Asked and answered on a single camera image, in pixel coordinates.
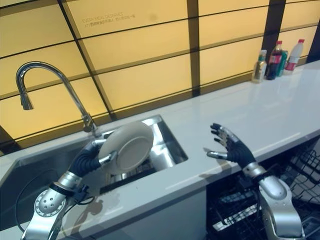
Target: yellow wall panel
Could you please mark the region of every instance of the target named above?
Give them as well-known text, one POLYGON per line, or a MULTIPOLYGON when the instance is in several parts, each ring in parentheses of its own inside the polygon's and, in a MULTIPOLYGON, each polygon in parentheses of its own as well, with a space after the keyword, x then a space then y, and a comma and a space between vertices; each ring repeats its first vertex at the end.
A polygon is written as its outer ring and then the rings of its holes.
POLYGON ((199 16, 206 14, 221 13, 231 10, 267 6, 268 0, 199 0, 199 16))
MULTIPOLYGON (((0 59, 0 97, 17 93, 16 73, 18 68, 30 61, 51 64, 61 70, 68 78, 88 72, 80 52, 74 42, 46 47, 0 59)), ((59 78, 52 72, 37 68, 28 71, 25 86, 32 88, 59 78)))
POLYGON ((81 37, 188 17, 186 0, 69 1, 81 37))
POLYGON ((294 46, 298 43, 298 40, 304 39, 301 56, 306 56, 309 54, 316 30, 317 26, 312 26, 292 31, 280 32, 278 39, 282 40, 282 49, 288 50, 289 54, 294 46))
POLYGON ((28 1, 28 0, 1 0, 0 7, 4 7, 7 5, 11 5, 11 4, 22 3, 22 2, 26 2, 26 1, 28 1))
POLYGON ((244 73, 253 69, 262 37, 234 42, 200 51, 200 84, 244 73))
MULTIPOLYGON (((91 78, 71 84, 92 116, 106 112, 91 78)), ((23 110, 20 96, 0 101, 0 125, 14 139, 81 119, 80 111, 63 84, 32 91, 29 97, 33 110, 23 110)))
POLYGON ((267 13, 268 7, 259 7, 200 17, 200 46, 263 34, 267 13))
POLYGON ((100 74, 113 109, 191 88, 190 55, 100 74))
POLYGON ((189 49, 188 21, 177 21, 87 38, 96 70, 189 49))
POLYGON ((286 4, 281 29, 306 24, 315 24, 320 18, 320 1, 306 1, 286 4))
POLYGON ((301 2, 301 0, 286 0, 285 3, 294 3, 294 2, 301 2))
POLYGON ((54 0, 0 9, 0 22, 0 57, 73 39, 54 0))

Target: white plate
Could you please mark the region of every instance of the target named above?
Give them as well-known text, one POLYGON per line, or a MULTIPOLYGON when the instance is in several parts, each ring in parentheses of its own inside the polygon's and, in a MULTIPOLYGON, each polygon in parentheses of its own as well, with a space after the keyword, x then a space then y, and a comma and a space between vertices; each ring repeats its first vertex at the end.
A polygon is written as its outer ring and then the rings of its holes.
POLYGON ((140 121, 132 122, 116 129, 106 139, 98 158, 117 151, 116 160, 107 163, 104 169, 112 175, 127 173, 146 160, 153 142, 154 134, 149 126, 140 121))

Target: faucet spout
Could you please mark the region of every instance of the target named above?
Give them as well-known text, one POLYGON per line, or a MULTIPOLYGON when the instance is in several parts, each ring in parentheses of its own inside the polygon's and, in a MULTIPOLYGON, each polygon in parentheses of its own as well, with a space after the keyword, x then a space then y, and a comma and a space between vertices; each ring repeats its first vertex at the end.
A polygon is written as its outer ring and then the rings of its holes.
POLYGON ((20 99, 21 99, 21 105, 23 106, 24 110, 31 110, 33 109, 33 105, 30 101, 30 98, 28 96, 28 92, 25 86, 25 74, 27 71, 33 68, 41 68, 41 69, 46 69, 49 70, 50 72, 54 73, 59 77, 59 79, 63 82, 65 88, 67 89, 68 93, 72 97, 75 105, 77 108, 80 110, 81 115, 82 115, 82 120, 84 123, 83 130, 85 132, 92 132, 95 137, 97 137, 97 129, 98 127, 96 126, 94 120, 90 116, 90 114, 86 111, 85 107, 83 106, 82 102, 80 101, 79 97, 77 96, 74 88, 71 86, 70 82, 68 81, 67 77, 56 67, 45 63, 41 61, 30 61, 25 64, 23 64, 21 67, 16 72, 15 80, 16 80, 16 85, 19 90, 20 94, 20 99))

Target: white bottle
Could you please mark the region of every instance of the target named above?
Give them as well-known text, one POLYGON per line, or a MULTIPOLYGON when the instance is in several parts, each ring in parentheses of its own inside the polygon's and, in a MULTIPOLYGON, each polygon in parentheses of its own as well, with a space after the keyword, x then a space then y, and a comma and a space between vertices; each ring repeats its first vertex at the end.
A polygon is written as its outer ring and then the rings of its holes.
POLYGON ((295 69, 301 56, 302 50, 304 49, 304 42, 304 39, 299 39, 298 43, 294 46, 285 65, 285 70, 292 72, 295 69))

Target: kitchen sink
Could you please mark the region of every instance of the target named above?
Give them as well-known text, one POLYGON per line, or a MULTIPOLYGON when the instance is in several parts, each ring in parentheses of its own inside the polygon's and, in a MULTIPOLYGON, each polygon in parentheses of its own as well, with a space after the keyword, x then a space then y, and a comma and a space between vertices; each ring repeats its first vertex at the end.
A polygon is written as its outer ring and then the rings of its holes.
MULTIPOLYGON (((142 122, 152 128, 154 136, 148 158, 136 169, 127 173, 110 175, 103 168, 89 173, 84 177, 83 183, 89 186, 91 196, 104 194, 137 179, 174 167, 188 159, 160 115, 144 119, 142 122)), ((102 136, 106 139, 113 131, 114 129, 106 131, 102 136)), ((20 223, 32 218, 33 205, 38 194, 47 189, 51 182, 58 180, 68 169, 76 154, 91 140, 82 139, 69 145, 16 159, 6 177, 0 182, 0 231, 16 225, 14 207, 25 185, 43 173, 32 181, 20 196, 17 208, 20 223)))

